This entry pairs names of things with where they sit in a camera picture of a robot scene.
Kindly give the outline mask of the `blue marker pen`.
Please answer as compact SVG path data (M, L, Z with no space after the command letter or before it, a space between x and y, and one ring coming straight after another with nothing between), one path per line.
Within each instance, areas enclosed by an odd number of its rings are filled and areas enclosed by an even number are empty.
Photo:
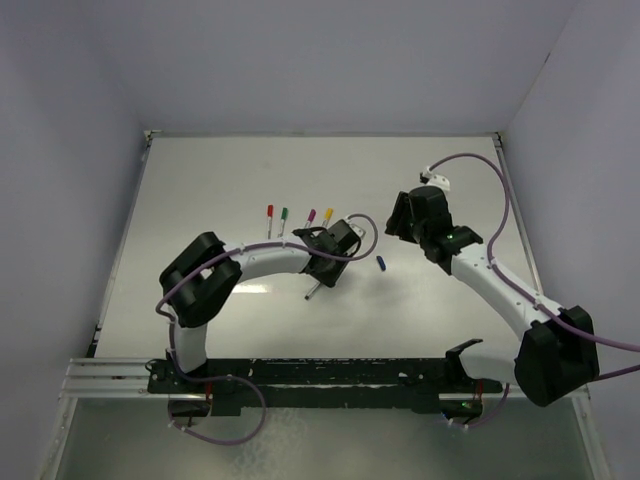
M321 286L322 286L322 284L321 284L321 283L316 283L316 284L315 284L315 285L314 285L314 286L313 286L313 287L312 287L312 288L311 288L311 289L310 289L310 290L305 294L304 299L305 299L305 300L307 300L307 301L308 301L308 300L310 300L310 299L315 295L315 293L317 292L317 290L318 290Z

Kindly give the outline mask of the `purple marker pen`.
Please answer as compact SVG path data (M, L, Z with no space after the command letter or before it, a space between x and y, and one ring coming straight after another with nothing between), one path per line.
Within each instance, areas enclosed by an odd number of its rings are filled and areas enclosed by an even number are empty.
M304 228L305 229L309 229L312 226L315 217L316 217L316 210L315 209L311 209L309 214L308 214L308 216L307 216L307 219L306 219L306 221L304 223Z

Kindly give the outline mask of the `yellow marker pen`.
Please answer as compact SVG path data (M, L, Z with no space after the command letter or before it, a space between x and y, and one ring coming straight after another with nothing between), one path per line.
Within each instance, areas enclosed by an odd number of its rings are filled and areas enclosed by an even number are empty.
M328 227L329 222L330 222L330 220L332 218L333 212L334 212L333 208L328 208L326 210L324 218L323 218L323 221L322 221L322 224L321 224L322 228L327 228Z

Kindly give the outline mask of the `green marker pen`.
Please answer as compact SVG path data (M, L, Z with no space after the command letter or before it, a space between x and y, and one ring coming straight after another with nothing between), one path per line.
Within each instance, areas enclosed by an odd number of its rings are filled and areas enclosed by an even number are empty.
M285 231L285 226L286 226L286 220L282 220L281 219L281 215L280 215L280 220L279 220L279 229L278 229L278 237L283 237L284 235L284 231Z

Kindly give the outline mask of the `red marker pen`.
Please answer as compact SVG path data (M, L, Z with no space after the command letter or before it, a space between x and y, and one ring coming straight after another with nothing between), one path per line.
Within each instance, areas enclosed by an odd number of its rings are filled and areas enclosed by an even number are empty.
M267 210L266 210L266 216L267 216L267 220L266 220L266 237L267 237L267 239L271 239L274 211L273 211L273 216L268 216L267 215Z

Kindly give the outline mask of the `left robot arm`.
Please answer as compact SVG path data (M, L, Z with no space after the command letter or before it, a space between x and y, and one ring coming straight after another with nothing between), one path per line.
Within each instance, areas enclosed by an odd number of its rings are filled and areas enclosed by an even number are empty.
M159 278L163 303L173 314L171 381L184 392L202 387L207 325L237 285L276 274L304 274L333 288L363 236L360 227L339 220L329 228L297 229L280 239L235 247L212 232L196 237Z

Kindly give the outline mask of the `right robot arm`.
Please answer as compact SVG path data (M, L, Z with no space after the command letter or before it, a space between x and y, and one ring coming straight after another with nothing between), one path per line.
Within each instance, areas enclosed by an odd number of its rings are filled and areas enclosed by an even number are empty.
M509 279L476 232L454 225L443 190L421 186L399 193L385 232L418 245L428 261L483 299L519 341L515 349L492 349L473 339L449 350L444 376L452 389L467 391L479 380L514 384L546 407L599 377L591 316Z

